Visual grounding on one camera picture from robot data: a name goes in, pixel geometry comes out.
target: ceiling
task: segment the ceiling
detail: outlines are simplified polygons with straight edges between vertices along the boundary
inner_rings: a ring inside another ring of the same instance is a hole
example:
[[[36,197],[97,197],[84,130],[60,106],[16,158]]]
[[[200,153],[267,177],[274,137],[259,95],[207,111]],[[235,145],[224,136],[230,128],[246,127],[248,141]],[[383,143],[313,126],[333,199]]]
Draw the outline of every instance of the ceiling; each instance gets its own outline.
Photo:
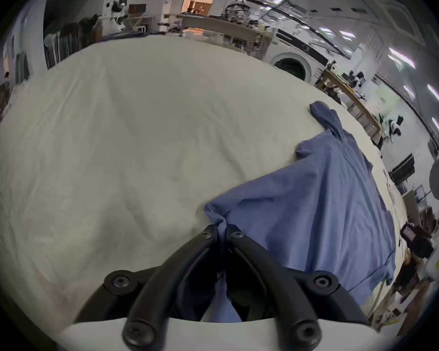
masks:
[[[415,69],[406,63],[397,66],[387,57],[378,74],[410,103],[439,145],[439,132],[432,122],[432,117],[439,122],[439,102],[427,89],[430,84],[439,93],[439,26],[421,0],[289,0],[281,5],[273,0],[257,1],[278,7],[324,35],[320,28],[331,30],[334,35],[326,38],[341,50],[354,52],[369,30],[375,30],[387,49],[392,47],[415,63]],[[248,5],[256,17],[265,13],[274,17],[268,20],[272,25],[287,20],[273,10],[260,9],[258,4],[248,1]],[[345,40],[340,31],[350,32],[355,38]],[[414,98],[404,86],[415,93]]]

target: wooden table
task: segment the wooden table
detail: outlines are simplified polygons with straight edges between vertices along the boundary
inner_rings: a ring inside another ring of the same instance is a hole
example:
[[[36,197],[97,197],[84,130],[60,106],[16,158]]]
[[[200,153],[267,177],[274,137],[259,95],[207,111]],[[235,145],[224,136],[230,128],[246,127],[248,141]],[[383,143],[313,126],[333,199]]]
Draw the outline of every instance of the wooden table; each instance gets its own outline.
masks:
[[[379,121],[377,121],[372,113],[368,111],[368,109],[364,106],[361,100],[359,100],[359,98],[356,96],[354,90],[346,83],[343,78],[331,72],[330,70],[325,69],[322,73],[322,79],[319,81],[317,88],[323,91],[326,87],[325,83],[328,80],[332,82],[335,86],[338,86],[341,91],[343,91],[361,111],[361,115],[359,117],[356,117],[356,120],[361,125],[363,125],[364,130],[366,131],[366,133],[368,133],[370,137],[375,137],[378,132],[381,132],[382,129],[380,127]],[[369,123],[366,123],[365,125],[362,123],[362,120],[360,119],[362,115],[366,117]]]
[[[183,29],[191,27],[226,34],[233,38],[238,38],[253,43],[255,38],[260,34],[259,32],[251,28],[213,17],[185,14],[178,14],[173,16],[181,20],[180,36],[182,35]]]

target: wrinkled fabric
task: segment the wrinkled fabric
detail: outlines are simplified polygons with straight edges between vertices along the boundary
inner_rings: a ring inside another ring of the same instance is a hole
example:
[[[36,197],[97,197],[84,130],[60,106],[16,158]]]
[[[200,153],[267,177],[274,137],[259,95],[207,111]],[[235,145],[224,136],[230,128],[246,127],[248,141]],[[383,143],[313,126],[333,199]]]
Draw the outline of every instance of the wrinkled fabric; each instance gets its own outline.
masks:
[[[325,131],[298,145],[295,163],[217,197],[205,214],[221,230],[237,225],[283,266],[332,272],[362,305],[393,279],[392,216],[337,113],[323,102],[310,111]],[[215,321],[232,319],[226,312]]]

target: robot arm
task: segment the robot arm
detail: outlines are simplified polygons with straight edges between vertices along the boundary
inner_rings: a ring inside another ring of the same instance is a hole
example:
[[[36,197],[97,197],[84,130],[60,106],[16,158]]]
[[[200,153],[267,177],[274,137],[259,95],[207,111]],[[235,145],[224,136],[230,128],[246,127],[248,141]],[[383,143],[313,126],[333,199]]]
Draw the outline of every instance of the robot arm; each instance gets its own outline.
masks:
[[[222,270],[242,323],[200,322]],[[347,332],[349,349],[353,341],[361,345],[355,331],[365,342],[380,340],[333,274],[284,268],[236,226],[228,225],[221,242],[210,225],[160,267],[110,273],[59,342],[68,351],[96,349],[89,344],[103,346],[98,350],[187,350],[205,342],[208,347],[199,347],[243,350],[250,342],[255,350],[313,350],[322,340],[331,346],[331,334],[341,340]]]

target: fluorescent light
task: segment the fluorescent light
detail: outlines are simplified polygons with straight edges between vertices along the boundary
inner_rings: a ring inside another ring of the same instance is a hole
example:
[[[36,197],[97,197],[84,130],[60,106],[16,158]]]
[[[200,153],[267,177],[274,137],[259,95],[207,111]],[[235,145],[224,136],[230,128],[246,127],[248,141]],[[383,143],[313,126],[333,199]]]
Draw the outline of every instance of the fluorescent light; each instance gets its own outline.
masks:
[[[406,90],[406,92],[408,92],[409,94],[410,94],[410,97],[412,98],[412,99],[414,99],[414,97],[415,97],[415,94],[413,93],[413,91],[411,91],[407,86],[403,86],[403,88]]]
[[[437,93],[437,91],[433,88],[433,86],[431,85],[427,85],[427,88],[429,91],[431,91],[433,93],[433,95],[436,97],[437,100],[439,100],[439,94]]]
[[[433,117],[433,122],[434,122],[434,125],[436,125],[437,130],[439,130],[439,122],[437,122],[434,117]]]
[[[402,55],[400,52],[397,52],[396,50],[389,48],[390,51],[392,52],[392,55],[397,56],[401,61],[406,62],[408,65],[410,65],[413,69],[415,69],[415,64],[413,63],[413,61],[411,61],[407,56]]]
[[[347,32],[347,31],[340,31],[340,32],[341,35],[345,35],[346,37],[356,38],[354,34],[352,34],[351,32]]]
[[[388,56],[389,56],[389,59],[395,61],[398,65],[401,65],[401,64],[402,64],[402,62],[401,62],[398,58],[393,57],[393,56],[391,56],[391,55],[388,55]]]

